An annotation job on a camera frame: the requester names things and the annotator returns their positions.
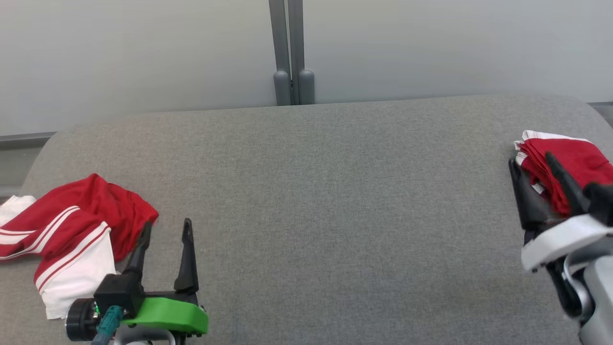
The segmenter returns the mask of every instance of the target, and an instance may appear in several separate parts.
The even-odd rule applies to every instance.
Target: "gray table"
[[[193,344],[578,344],[545,273],[520,265],[512,141],[613,130],[541,95],[148,114],[43,148],[22,194],[98,173],[160,213],[148,290],[171,288],[195,227],[210,334]],[[6,344],[67,344],[28,258],[0,265]]]

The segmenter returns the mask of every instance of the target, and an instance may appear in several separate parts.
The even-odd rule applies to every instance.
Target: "folded red cloth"
[[[522,140],[515,142],[516,162],[532,175],[533,183],[541,183],[549,192],[555,212],[568,216],[570,209],[559,181],[545,160],[551,152],[560,164],[584,188],[591,182],[613,184],[613,166],[596,145],[587,139],[558,134],[524,131]]]

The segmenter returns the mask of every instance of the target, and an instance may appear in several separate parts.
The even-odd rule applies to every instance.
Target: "gray baseboard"
[[[43,147],[56,132],[17,134],[0,136],[0,150],[24,149],[27,147]]]

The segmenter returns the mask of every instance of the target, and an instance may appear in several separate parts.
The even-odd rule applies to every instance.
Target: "red garment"
[[[109,228],[113,257],[116,262],[123,260],[134,248],[145,222],[157,218],[157,211],[138,194],[92,174],[53,189],[3,225],[0,236],[5,239],[13,236],[15,241],[0,244],[0,260],[23,254],[41,255],[34,275],[40,290],[55,273],[78,260]],[[60,260],[61,267],[53,266]],[[45,279],[38,280],[41,274]]]
[[[553,210],[560,215],[568,216],[570,209],[562,186],[547,165],[547,152],[556,157],[581,188],[591,182],[613,184],[613,166],[588,140],[535,131],[524,131],[522,138],[516,144],[528,157],[518,163],[549,191]]]

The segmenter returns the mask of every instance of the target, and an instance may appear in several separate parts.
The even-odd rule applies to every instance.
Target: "white stripe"
[[[16,235],[30,235],[31,233],[35,233],[36,230],[29,230],[29,231],[10,231],[10,230],[4,230],[4,229],[0,229],[0,235],[5,234],[5,235],[10,235],[10,234],[16,234]]]
[[[0,234],[0,244],[15,244],[19,243],[22,239],[28,237],[28,235],[21,236],[5,236]]]
[[[40,253],[42,251],[42,249],[45,247],[45,245],[47,244],[47,242],[49,241],[49,239],[51,238],[51,236],[53,236],[53,233],[59,228],[59,226],[66,220],[66,218],[68,218],[68,216],[73,213],[74,211],[78,210],[79,208],[77,206],[71,206],[65,210],[62,211],[62,213],[58,214],[52,222],[49,223],[49,225],[47,225],[47,227],[44,229],[44,231],[40,234],[40,236],[32,243],[31,246],[29,246],[28,248],[22,250],[21,252],[17,252],[14,254],[11,254],[7,257],[0,257],[0,260],[8,260],[14,257],[18,257],[19,255],[23,255],[25,253],[31,252],[31,253]]]
[[[522,133],[522,139],[524,141],[528,139],[569,139],[569,140],[590,142],[589,140],[583,139],[583,138],[572,138],[569,136],[563,136],[563,135],[553,134],[553,133],[537,132],[537,131],[524,131]]]
[[[72,258],[76,257],[77,254],[83,250],[83,248],[85,248],[88,244],[90,244],[92,242],[92,240],[94,238],[96,238],[96,236],[100,235],[101,233],[108,233],[110,232],[110,228],[109,226],[105,223],[102,222],[100,225],[98,225],[97,228],[95,228],[94,230],[92,230],[92,232],[90,232],[87,236],[85,236],[85,238],[83,238],[83,240],[68,254],[66,254],[63,258],[61,258],[60,260],[58,260],[56,263],[54,263],[53,265],[49,266],[49,268],[47,268],[37,279],[36,279],[36,287],[40,290],[40,292],[42,292],[45,289],[45,286],[52,281],[52,279],[47,280],[47,282],[45,283],[45,285],[43,285],[42,287],[40,286],[47,277],[49,277],[49,275],[51,273],[53,273],[53,271],[55,271],[56,269],[58,269],[59,267],[61,267],[63,264],[67,263],[68,261],[70,261]],[[104,236],[100,236],[96,239],[96,242],[99,242],[102,238],[104,238]],[[64,269],[70,267],[70,265],[66,265],[65,267],[62,267],[61,270],[57,271],[54,276],[58,275],[60,272],[64,271]]]
[[[526,158],[528,158],[528,155],[524,151],[519,151],[517,155],[515,155],[515,163],[517,163],[517,165],[519,166],[522,166],[522,163]]]

